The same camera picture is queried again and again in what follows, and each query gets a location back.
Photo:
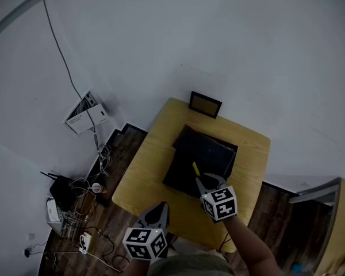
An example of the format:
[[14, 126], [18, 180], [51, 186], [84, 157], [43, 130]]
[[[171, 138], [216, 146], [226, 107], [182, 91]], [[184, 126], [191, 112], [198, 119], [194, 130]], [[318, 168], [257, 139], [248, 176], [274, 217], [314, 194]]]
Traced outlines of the person's grey shirt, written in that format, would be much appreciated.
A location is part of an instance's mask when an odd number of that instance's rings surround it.
[[212, 254], [175, 255], [150, 265], [147, 276], [235, 276], [224, 258]]

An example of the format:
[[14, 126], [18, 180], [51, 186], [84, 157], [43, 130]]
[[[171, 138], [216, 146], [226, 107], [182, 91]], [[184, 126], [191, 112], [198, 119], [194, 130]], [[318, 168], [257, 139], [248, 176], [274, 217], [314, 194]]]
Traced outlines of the black router with antennas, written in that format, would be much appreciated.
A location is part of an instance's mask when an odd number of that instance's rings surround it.
[[50, 187], [49, 191], [52, 194], [55, 202], [58, 204], [59, 208], [63, 212], [69, 211], [76, 201], [75, 191], [70, 186], [70, 178], [52, 173], [46, 174], [42, 171], [40, 173], [53, 180], [53, 184]]

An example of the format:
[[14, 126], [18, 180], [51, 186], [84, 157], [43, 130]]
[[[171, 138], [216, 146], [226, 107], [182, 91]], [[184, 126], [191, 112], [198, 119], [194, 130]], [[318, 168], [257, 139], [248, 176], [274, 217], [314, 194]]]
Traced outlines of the person's left forearm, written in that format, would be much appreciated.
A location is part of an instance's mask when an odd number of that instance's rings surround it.
[[132, 259], [123, 276], [147, 276], [150, 263], [147, 260]]

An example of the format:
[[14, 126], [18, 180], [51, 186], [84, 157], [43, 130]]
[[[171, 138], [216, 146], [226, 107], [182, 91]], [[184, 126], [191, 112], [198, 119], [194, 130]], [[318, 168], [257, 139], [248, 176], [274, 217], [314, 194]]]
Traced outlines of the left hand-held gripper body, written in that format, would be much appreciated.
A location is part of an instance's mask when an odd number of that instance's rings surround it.
[[166, 235], [169, 223], [136, 223], [126, 229], [123, 245], [132, 259], [153, 261], [165, 258], [168, 253]]

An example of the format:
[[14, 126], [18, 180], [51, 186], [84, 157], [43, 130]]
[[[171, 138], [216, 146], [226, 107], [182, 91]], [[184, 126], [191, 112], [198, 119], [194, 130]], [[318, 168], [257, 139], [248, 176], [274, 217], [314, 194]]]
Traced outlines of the white network device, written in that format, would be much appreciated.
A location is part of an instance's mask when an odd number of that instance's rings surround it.
[[56, 201], [52, 197], [48, 197], [46, 201], [47, 206], [47, 223], [58, 234], [61, 234], [64, 229], [63, 212], [58, 207]]

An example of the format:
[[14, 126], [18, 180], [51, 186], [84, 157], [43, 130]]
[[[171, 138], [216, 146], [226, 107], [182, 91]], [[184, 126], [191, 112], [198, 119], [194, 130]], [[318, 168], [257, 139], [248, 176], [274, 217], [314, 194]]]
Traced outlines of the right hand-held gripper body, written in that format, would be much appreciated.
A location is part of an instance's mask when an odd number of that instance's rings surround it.
[[204, 211], [215, 221], [237, 215], [237, 199], [232, 186], [227, 186], [201, 196]]

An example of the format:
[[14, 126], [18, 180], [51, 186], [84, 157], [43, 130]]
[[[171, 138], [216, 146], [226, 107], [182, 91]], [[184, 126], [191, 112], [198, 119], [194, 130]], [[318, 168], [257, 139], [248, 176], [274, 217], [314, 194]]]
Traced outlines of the small wooden table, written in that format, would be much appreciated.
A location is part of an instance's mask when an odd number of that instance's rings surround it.
[[169, 98], [131, 161], [112, 196], [112, 201], [135, 216], [166, 201], [170, 207], [169, 232], [208, 248], [234, 252], [227, 230], [214, 223], [198, 198], [163, 184], [173, 160], [173, 142], [185, 125], [239, 149], [228, 178], [237, 196], [238, 218], [248, 224], [254, 211], [270, 152], [270, 139], [223, 117], [210, 118], [189, 109], [186, 102]]

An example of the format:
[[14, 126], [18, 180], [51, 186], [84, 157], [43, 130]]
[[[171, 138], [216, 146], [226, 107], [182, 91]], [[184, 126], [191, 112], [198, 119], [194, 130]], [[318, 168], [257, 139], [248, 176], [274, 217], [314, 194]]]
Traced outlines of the black box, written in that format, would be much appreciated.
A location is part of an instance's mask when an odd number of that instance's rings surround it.
[[172, 147], [175, 154], [163, 183], [192, 197], [200, 197], [193, 162], [201, 174], [202, 183], [210, 187], [204, 173], [225, 180], [231, 175], [238, 146], [200, 133], [185, 125]]

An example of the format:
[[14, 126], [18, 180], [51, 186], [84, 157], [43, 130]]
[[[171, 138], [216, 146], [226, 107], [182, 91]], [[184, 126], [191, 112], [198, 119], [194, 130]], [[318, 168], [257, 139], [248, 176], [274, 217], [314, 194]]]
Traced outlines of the person's right forearm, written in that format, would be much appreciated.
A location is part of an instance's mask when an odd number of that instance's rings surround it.
[[271, 249], [236, 216], [223, 220], [250, 276], [283, 276]]

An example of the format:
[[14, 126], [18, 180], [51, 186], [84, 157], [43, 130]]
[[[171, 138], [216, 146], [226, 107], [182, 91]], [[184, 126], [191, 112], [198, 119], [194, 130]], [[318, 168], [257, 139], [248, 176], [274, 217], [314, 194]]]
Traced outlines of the white wall network box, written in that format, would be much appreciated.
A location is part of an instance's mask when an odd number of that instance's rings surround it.
[[108, 119], [109, 116], [103, 103], [97, 101], [89, 90], [76, 104], [63, 123], [72, 133], [79, 136], [90, 129], [95, 129], [97, 125], [104, 123]]

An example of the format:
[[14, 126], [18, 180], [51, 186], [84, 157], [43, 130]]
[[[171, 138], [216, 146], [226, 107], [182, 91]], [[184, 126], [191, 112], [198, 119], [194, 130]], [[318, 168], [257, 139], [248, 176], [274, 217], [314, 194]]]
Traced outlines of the white power strip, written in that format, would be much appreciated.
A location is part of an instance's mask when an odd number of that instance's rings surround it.
[[87, 233], [87, 232], [84, 232], [83, 234], [80, 235], [80, 237], [79, 237], [79, 243], [80, 243], [79, 251], [82, 254], [85, 254], [85, 255], [88, 254], [91, 239], [92, 239], [92, 235]]

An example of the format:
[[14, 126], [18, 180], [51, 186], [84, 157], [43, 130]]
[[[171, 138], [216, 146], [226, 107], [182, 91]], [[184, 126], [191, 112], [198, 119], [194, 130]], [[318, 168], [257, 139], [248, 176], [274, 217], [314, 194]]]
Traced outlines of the dark picture frame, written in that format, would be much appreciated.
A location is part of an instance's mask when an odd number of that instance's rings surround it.
[[189, 109], [216, 119], [222, 102], [198, 92], [192, 91]]

